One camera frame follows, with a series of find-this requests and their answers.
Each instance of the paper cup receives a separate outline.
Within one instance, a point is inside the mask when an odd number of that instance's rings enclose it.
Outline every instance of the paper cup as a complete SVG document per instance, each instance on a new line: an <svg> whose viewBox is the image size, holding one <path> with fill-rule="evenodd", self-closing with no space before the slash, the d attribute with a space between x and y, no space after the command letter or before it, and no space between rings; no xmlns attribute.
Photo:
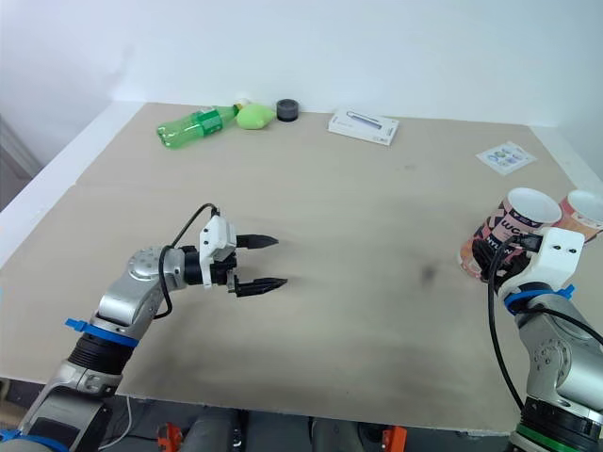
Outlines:
<svg viewBox="0 0 603 452"><path fill-rule="evenodd" d="M593 240L603 231L603 197L589 191L574 190L559 203L562 219L553 226L584 234Z"/></svg>
<svg viewBox="0 0 603 452"><path fill-rule="evenodd" d="M481 267L473 257L473 241L484 239L493 250L507 238L516 234L532 233L549 226L562 217L559 205L545 193L531 188L514 188L498 205L478 230L467 240L460 252L460 263L464 270L475 278L481 277ZM505 251L507 259L513 249Z"/></svg>

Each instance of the table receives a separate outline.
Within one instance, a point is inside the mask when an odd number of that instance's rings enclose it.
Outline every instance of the table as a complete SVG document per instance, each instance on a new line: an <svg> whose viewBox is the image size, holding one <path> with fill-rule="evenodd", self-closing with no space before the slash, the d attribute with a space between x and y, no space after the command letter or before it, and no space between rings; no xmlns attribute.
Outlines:
<svg viewBox="0 0 603 452"><path fill-rule="evenodd" d="M0 273L0 374L48 379L128 257L169 242L214 202L241 234L281 243L239 254L241 279L289 279L261 297L174 293L120 392L387 424L508 431L518 412L488 335L485 286L456 252L515 186L573 188L525 126L401 119L391 147L329 134L329 115L228 128L179 151L155 127L193 110L145 105L43 217ZM507 140L538 161L501 177L475 154ZM200 221L183 244L195 244ZM600 328L584 251L578 307ZM499 335L517 386L528 357L513 319Z"/></svg>

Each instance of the blue clamp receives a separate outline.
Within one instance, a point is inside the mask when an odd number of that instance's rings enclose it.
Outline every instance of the blue clamp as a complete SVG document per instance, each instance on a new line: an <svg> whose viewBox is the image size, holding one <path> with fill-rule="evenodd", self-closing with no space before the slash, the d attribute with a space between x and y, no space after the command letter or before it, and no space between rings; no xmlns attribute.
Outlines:
<svg viewBox="0 0 603 452"><path fill-rule="evenodd" d="M511 308L511 303L513 303L514 301L518 301L519 299L538 297L539 295L544 294L561 295L565 299L572 299L572 294L574 290L576 290L576 287L574 287L573 284L569 284L567 287L565 287L564 289L560 289L557 292L551 289L527 290L525 292L519 292L518 294L511 294L507 298L505 298L505 307L507 308L507 311L509 311L511 314L516 315L517 311L514 311Z"/></svg>
<svg viewBox="0 0 603 452"><path fill-rule="evenodd" d="M92 336L105 339L106 341L111 341L116 344L120 344L121 346L134 348L139 344L139 341L137 341L136 339L127 336L122 336L121 334L117 334L115 332L103 330L102 328L95 327L85 322L84 320L73 320L72 318L68 318L65 322L65 325L67 325L68 327L72 327L76 331L85 332L87 334L91 334Z"/></svg>
<svg viewBox="0 0 603 452"><path fill-rule="evenodd" d="M31 443L38 443L49 447L54 452L69 452L67 446L58 441L44 438L43 436L22 435L20 430L0 430L0 443L5 443L10 440L23 440Z"/></svg>

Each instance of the green sponge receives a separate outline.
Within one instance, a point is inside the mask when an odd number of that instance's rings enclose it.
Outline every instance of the green sponge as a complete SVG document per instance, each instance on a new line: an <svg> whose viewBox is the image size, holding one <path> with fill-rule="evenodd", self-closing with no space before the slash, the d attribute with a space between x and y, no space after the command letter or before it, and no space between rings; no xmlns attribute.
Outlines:
<svg viewBox="0 0 603 452"><path fill-rule="evenodd" d="M236 115L236 123L241 129L261 129L276 117L276 113L260 104L245 105Z"/></svg>

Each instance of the sticker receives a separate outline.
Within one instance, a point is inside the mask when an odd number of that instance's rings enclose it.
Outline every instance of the sticker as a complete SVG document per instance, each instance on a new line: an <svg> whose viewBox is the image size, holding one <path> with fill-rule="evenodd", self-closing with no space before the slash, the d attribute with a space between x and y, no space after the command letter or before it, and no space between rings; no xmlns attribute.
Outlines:
<svg viewBox="0 0 603 452"><path fill-rule="evenodd" d="M510 141L489 149L488 151L484 151L483 153L478 153L476 157L503 176L506 176L515 170L519 170L528 163L537 160L531 153L527 153Z"/></svg>

